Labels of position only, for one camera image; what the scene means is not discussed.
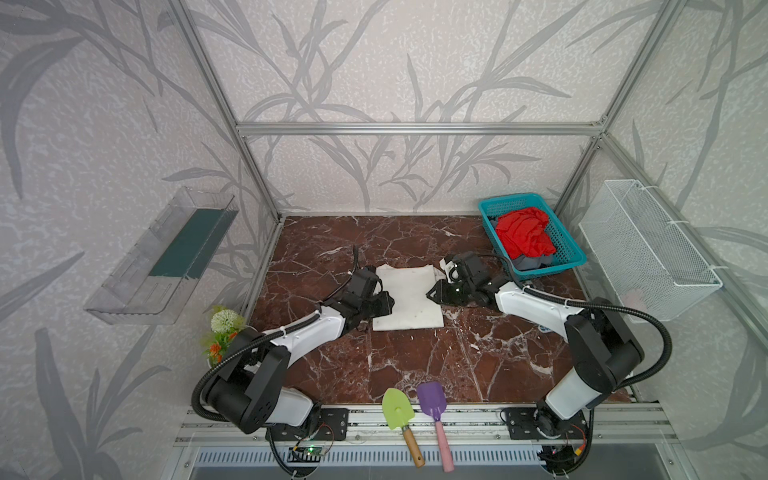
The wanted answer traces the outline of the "white printed t-shirt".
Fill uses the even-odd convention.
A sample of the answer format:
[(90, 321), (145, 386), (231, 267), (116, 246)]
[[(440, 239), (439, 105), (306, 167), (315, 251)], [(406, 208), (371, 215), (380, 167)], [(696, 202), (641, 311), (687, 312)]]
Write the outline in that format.
[(395, 303), (391, 314), (373, 319), (374, 331), (436, 329), (444, 326), (441, 307), (427, 298), (427, 293), (444, 277), (433, 266), (394, 268), (382, 265), (376, 273)]

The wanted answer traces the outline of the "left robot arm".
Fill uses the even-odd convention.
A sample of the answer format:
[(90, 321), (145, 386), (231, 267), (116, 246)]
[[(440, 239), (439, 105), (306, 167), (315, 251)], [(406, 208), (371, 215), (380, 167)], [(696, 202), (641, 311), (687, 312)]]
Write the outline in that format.
[(194, 387), (191, 407), (201, 418), (228, 422), (245, 434), (288, 426), (303, 436), (320, 428), (320, 405), (285, 386), (289, 368), (320, 346), (390, 314), (394, 299), (374, 266), (355, 270), (309, 315), (266, 332), (247, 327), (223, 359)]

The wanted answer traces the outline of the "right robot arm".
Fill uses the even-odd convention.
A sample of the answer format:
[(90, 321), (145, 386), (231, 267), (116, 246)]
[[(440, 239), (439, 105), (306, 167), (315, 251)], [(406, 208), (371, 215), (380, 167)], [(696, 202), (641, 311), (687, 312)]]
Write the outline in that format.
[(559, 336), (568, 344), (572, 367), (538, 402), (536, 418), (544, 425), (572, 420), (621, 388), (645, 354), (619, 312), (604, 300), (579, 304), (539, 291), (500, 273), (492, 275), (484, 257), (474, 252), (448, 256), (439, 263), (445, 274), (427, 293), (440, 305), (474, 304), (520, 317)]

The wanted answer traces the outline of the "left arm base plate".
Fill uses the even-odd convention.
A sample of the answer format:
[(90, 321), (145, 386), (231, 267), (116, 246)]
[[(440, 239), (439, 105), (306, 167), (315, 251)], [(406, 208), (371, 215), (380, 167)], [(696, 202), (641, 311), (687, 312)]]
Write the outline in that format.
[(349, 427), (350, 410), (347, 408), (314, 408), (299, 426), (274, 424), (268, 427), (271, 438), (276, 441), (345, 440)]

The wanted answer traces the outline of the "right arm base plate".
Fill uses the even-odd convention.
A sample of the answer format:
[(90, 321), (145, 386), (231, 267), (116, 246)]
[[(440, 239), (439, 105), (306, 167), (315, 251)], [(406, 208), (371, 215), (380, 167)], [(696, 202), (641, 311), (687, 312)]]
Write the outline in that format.
[(507, 407), (501, 410), (511, 440), (560, 440), (575, 436), (587, 425), (582, 412), (563, 420), (546, 405)]

